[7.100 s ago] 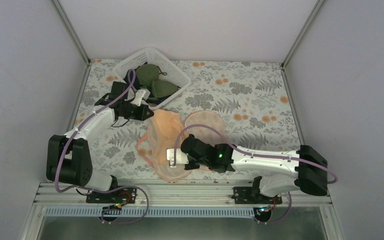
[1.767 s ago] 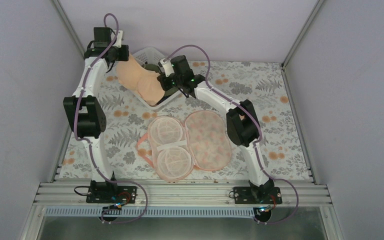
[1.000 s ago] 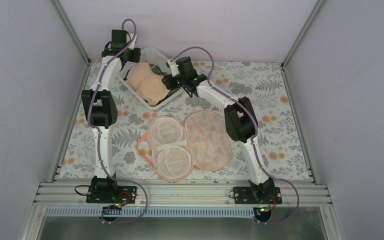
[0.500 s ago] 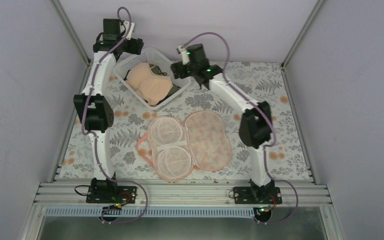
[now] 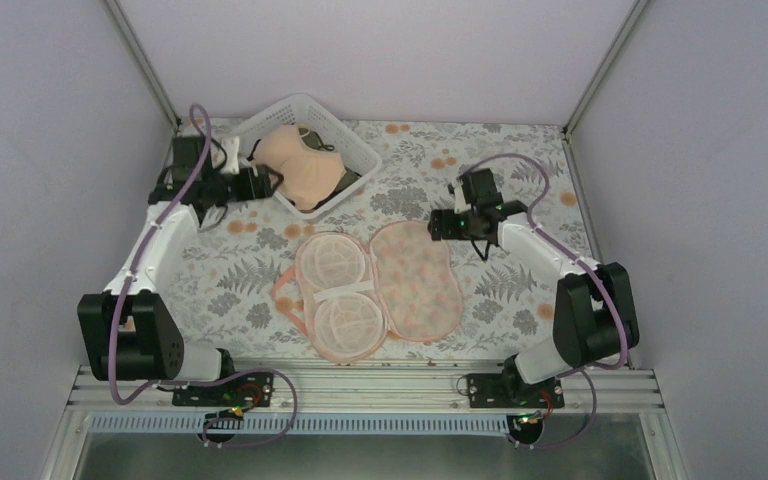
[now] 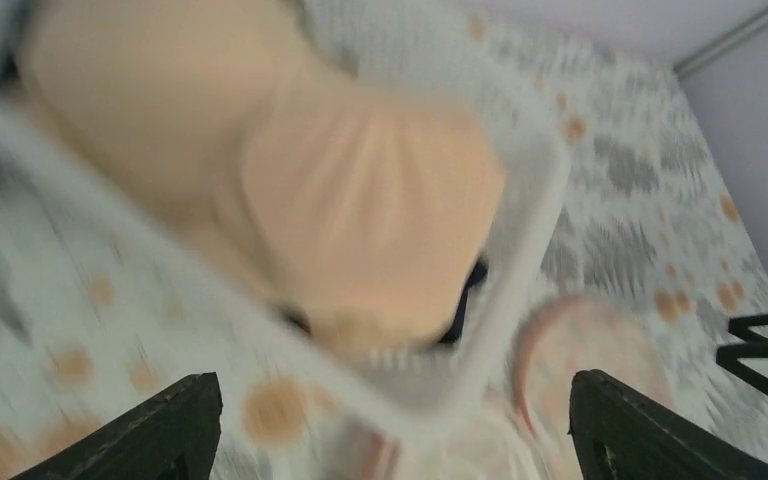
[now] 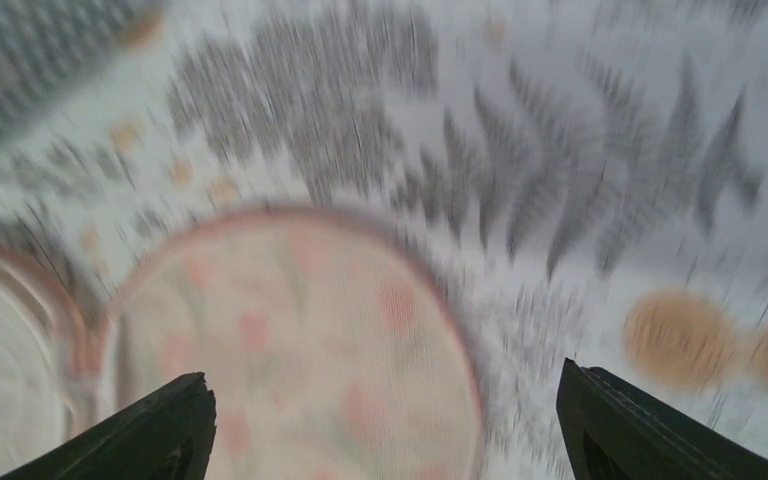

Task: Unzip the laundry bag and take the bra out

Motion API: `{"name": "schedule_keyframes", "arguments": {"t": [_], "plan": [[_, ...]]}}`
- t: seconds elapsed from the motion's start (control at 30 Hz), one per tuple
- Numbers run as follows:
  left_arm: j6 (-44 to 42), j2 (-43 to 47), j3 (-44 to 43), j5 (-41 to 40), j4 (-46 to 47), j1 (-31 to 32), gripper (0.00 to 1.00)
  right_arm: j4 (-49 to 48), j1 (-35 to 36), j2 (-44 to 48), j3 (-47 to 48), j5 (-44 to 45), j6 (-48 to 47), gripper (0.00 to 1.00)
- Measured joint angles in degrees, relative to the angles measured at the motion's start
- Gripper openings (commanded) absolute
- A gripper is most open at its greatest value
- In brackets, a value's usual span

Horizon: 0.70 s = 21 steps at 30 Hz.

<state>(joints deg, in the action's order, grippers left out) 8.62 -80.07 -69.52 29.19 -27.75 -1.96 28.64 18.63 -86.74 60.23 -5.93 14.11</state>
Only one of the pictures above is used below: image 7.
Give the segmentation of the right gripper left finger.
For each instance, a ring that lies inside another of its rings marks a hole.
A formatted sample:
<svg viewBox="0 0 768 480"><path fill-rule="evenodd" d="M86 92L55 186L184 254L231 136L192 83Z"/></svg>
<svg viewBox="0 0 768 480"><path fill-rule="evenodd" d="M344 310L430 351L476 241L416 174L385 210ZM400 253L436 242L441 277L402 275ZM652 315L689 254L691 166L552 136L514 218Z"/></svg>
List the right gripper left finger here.
<svg viewBox="0 0 768 480"><path fill-rule="evenodd" d="M203 480L216 434L205 374L183 374L0 480Z"/></svg>

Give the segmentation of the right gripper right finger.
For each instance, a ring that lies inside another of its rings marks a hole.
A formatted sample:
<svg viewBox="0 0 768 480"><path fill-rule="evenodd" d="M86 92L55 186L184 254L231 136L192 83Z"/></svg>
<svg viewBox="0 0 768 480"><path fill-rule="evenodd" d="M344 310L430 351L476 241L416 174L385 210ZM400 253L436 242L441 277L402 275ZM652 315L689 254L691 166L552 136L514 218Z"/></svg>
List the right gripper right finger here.
<svg viewBox="0 0 768 480"><path fill-rule="evenodd" d="M601 367L565 359L556 412L577 479L768 480L768 459Z"/></svg>

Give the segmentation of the peach floral mesh laundry bag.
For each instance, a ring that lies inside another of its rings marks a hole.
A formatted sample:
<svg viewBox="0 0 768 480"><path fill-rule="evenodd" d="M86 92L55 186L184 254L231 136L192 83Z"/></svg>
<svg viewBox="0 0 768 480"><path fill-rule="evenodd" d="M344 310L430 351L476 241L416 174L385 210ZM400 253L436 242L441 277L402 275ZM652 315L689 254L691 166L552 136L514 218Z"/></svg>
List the peach floral mesh laundry bag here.
<svg viewBox="0 0 768 480"><path fill-rule="evenodd" d="M473 369L434 280L377 230L248 209L152 252L95 320L39 226L0 225L0 476L205 374L204 479L474 479Z"/></svg>

